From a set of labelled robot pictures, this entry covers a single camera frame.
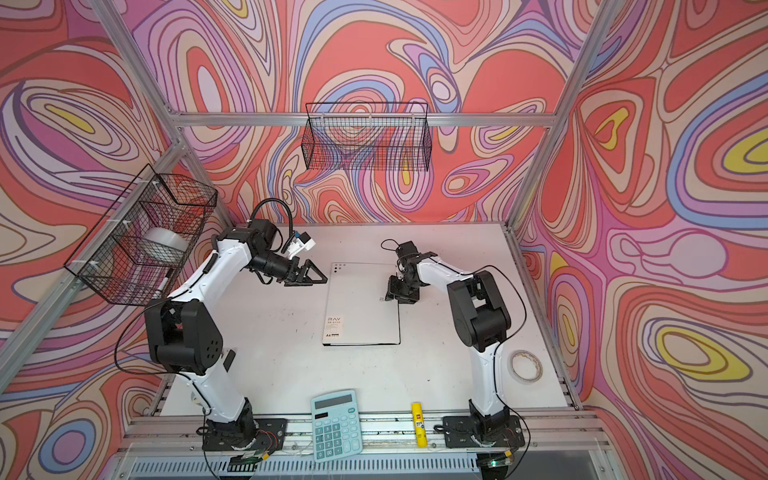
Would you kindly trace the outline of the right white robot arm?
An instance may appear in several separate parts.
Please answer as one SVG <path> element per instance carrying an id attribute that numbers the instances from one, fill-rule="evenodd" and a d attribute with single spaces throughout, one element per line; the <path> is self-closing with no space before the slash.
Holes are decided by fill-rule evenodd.
<path id="1" fill-rule="evenodd" d="M 397 243 L 392 251 L 397 273 L 389 277 L 385 299 L 412 305 L 424 288 L 446 295 L 456 334 L 469 349 L 472 427 L 478 436 L 503 428 L 510 409 L 497 389 L 494 353 L 507 340 L 512 319 L 494 276 L 485 269 L 461 270 L 435 252 L 420 252 L 411 241 Z"/>

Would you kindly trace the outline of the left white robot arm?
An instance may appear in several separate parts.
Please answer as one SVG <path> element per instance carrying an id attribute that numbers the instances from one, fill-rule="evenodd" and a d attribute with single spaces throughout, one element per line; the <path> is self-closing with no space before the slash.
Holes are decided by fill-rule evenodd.
<path id="1" fill-rule="evenodd" d="M 324 274 L 310 277 L 320 273 L 312 261 L 300 261 L 299 254 L 315 246 L 311 235 L 290 230 L 275 250 L 278 233 L 275 224 L 257 219 L 215 236 L 212 252 L 192 278 L 145 312 L 151 360 L 188 385 L 209 433 L 250 440 L 257 432 L 250 401 L 229 377 L 223 336 L 210 312 L 235 277 L 247 270 L 286 287 L 327 282 Z"/>

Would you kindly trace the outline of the black file folder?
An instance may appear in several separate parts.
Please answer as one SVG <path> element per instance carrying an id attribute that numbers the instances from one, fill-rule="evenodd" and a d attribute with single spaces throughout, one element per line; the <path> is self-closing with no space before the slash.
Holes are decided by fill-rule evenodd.
<path id="1" fill-rule="evenodd" d="M 340 347 L 401 343 L 399 305 L 387 300 L 390 264 L 336 262 L 331 266 L 322 344 Z"/>

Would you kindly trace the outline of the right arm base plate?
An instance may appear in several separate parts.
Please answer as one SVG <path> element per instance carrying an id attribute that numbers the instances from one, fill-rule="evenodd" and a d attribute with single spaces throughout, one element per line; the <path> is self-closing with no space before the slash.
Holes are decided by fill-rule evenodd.
<path id="1" fill-rule="evenodd" d="M 512 415 L 489 428 L 476 422 L 471 416 L 444 416 L 435 426 L 444 437 L 447 448 L 506 448 L 517 451 L 527 442 L 520 418 Z"/>

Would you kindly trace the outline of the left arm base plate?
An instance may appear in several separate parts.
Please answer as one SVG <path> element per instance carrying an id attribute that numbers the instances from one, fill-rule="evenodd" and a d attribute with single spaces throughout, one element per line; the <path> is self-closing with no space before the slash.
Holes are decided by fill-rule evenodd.
<path id="1" fill-rule="evenodd" d="M 201 437 L 206 452 L 274 453 L 283 448 L 287 425 L 285 418 L 256 419 L 251 427 L 206 420 L 196 429 L 196 434 Z"/>

